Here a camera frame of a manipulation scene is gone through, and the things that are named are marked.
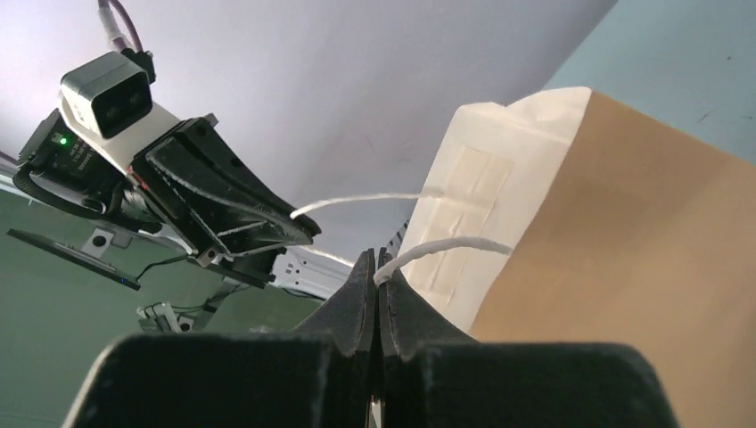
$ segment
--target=green floor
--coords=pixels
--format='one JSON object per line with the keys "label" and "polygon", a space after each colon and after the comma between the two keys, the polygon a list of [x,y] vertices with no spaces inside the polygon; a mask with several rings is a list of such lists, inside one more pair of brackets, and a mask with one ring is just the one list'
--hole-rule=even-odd
{"label": "green floor", "polygon": [[[182,263],[157,267],[132,291],[5,235],[17,228],[79,247],[94,226],[38,203],[0,192],[0,426],[60,426],[92,362],[115,338],[138,333],[136,308],[159,300],[200,304],[220,277]],[[136,273],[177,255],[134,240],[103,259]],[[208,331],[288,329],[317,304],[268,287],[226,299]]]}

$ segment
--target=brown paper bag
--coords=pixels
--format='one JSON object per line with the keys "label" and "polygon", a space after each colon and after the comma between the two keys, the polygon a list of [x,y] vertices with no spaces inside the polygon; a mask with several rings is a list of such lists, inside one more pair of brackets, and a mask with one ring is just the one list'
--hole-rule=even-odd
{"label": "brown paper bag", "polygon": [[754,427],[754,259],[756,168],[593,93],[470,334],[624,342],[682,426]]}

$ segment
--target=purple cable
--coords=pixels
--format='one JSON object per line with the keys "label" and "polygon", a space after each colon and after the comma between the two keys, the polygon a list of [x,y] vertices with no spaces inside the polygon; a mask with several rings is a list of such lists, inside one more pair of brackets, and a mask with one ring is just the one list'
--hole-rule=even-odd
{"label": "purple cable", "polygon": [[[116,13],[123,20],[124,25],[126,25],[126,31],[128,32],[128,35],[131,37],[131,42],[134,44],[134,48],[136,49],[137,52],[143,51],[142,40],[139,38],[139,34],[136,33],[136,27],[134,26],[134,22],[131,21],[131,18],[128,16],[128,13],[126,12],[126,8],[123,7],[123,4],[121,4],[119,0],[97,0],[97,3],[100,5],[100,7],[112,6],[113,9],[116,10]],[[120,46],[120,43],[118,40],[116,40],[115,43],[118,44],[119,49],[123,50],[123,48],[125,48],[125,46],[123,47]]]}

